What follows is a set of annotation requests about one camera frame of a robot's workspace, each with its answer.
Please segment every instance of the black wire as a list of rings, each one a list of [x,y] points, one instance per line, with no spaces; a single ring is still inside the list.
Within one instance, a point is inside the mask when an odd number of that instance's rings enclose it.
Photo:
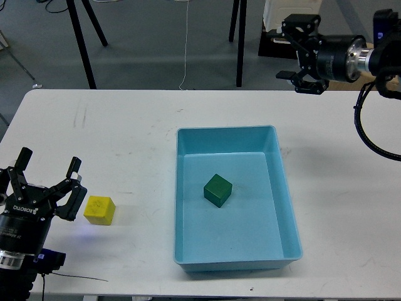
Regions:
[[[41,274],[42,278],[43,278],[43,289],[42,289],[42,301],[44,301],[44,276],[46,276],[45,274]]]
[[[52,273],[52,274],[55,274],[55,275],[59,275],[59,276],[64,276],[64,277],[84,278],[84,279],[92,279],[92,280],[99,280],[99,281],[108,282],[108,280],[99,279],[99,278],[93,278],[93,277],[74,276],[74,275],[65,275],[65,274],[59,274],[59,273],[55,273],[55,272],[51,272],[51,273]]]
[[[61,11],[50,11],[50,10],[48,9],[48,6],[49,6],[49,4],[52,3],[52,2],[53,2],[53,0],[49,0],[49,2],[46,3],[46,6],[44,7],[44,9],[45,9],[47,12],[49,12],[49,13],[51,13],[51,14],[59,14],[59,13],[63,13],[63,12],[65,12],[65,11],[68,10],[68,8],[66,8],[66,9],[63,9],[63,10],[61,10]]]
[[[0,11],[2,11],[2,10],[4,9],[4,7],[6,6],[6,1],[7,1],[7,0],[4,0],[3,3],[0,4],[0,7],[1,7],[1,8],[0,8]]]
[[[401,161],[401,155],[399,154],[393,154],[392,152],[388,152],[387,150],[384,150],[374,144],[367,136],[365,131],[363,130],[362,127],[362,122],[361,122],[361,110],[363,103],[368,96],[369,92],[372,90],[372,88],[375,86],[376,82],[370,82],[366,83],[362,86],[362,89],[359,93],[357,104],[354,106],[355,109],[355,114],[354,114],[354,122],[355,122],[355,127],[357,128],[357,132],[363,143],[367,145],[372,151],[374,151],[376,154],[381,155],[387,159],[395,160],[395,161]]]
[[[63,9],[63,10],[61,10],[61,11],[50,11],[50,10],[48,9],[48,6],[49,6],[50,3],[53,2],[53,0],[36,0],[36,2],[37,2],[37,3],[45,3],[45,2],[47,2],[47,3],[46,3],[46,6],[44,7],[44,9],[45,9],[48,13],[51,13],[51,14],[59,14],[59,13],[63,13],[63,12],[65,12],[65,11],[68,10],[68,8],[66,8],[66,9]]]

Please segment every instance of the white box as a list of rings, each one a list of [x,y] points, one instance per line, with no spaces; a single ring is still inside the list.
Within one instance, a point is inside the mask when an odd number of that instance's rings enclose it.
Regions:
[[[266,0],[263,23],[266,32],[277,29],[290,14],[318,14],[322,0]]]

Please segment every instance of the black stand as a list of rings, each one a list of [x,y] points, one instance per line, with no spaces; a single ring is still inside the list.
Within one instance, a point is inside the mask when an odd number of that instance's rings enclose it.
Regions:
[[[80,25],[80,20],[78,19],[78,13],[76,12],[75,2],[74,0],[66,0],[66,2],[68,11],[70,12],[71,22],[73,23],[76,42],[78,43],[78,48],[80,49],[82,63],[85,69],[86,77],[88,79],[89,88],[96,89],[95,78],[93,77],[92,67],[90,65],[88,52],[86,50],[85,40],[83,39],[82,29]],[[96,15],[93,12],[92,7],[90,6],[89,0],[82,0],[82,4],[84,5],[86,12],[89,15],[90,21],[92,21],[92,25],[95,28],[102,45],[107,46],[107,40],[99,25]]]
[[[232,4],[231,25],[228,40],[234,41],[239,7],[239,31],[238,31],[238,58],[237,58],[237,87],[242,86],[242,66],[244,64],[245,24],[246,24],[247,0],[234,0]]]

